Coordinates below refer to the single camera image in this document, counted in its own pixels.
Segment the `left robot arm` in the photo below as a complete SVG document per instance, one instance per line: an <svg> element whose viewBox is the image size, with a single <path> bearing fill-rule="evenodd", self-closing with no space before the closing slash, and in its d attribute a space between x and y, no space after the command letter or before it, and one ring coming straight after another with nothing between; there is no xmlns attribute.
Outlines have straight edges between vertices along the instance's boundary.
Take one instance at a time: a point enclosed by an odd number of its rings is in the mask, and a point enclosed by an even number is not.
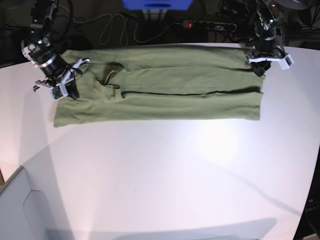
<svg viewBox="0 0 320 240"><path fill-rule="evenodd" d="M282 70L288 70L295 62L284 48L286 15L283 8L300 11L318 3L318 0L253 0L249 25L253 26L254 37L245 44L248 48L245 64L259 77L272 62L278 63Z"/></svg>

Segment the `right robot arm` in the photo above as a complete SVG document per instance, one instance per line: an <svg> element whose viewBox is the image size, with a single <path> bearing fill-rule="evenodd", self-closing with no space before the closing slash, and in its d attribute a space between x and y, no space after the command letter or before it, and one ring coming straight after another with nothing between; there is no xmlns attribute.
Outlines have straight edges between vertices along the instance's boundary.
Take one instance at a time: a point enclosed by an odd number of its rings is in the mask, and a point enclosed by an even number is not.
<svg viewBox="0 0 320 240"><path fill-rule="evenodd" d="M89 58L78 58L73 64L67 63L54 47L51 37L53 23L58 15L58 0L38 0L31 9L31 24L28 36L21 41L22 55L35 68L40 69L44 80L37 80L33 86L36 92L40 88L49 90L53 100L80 97L76 74L82 75L80 66L90 62Z"/></svg>

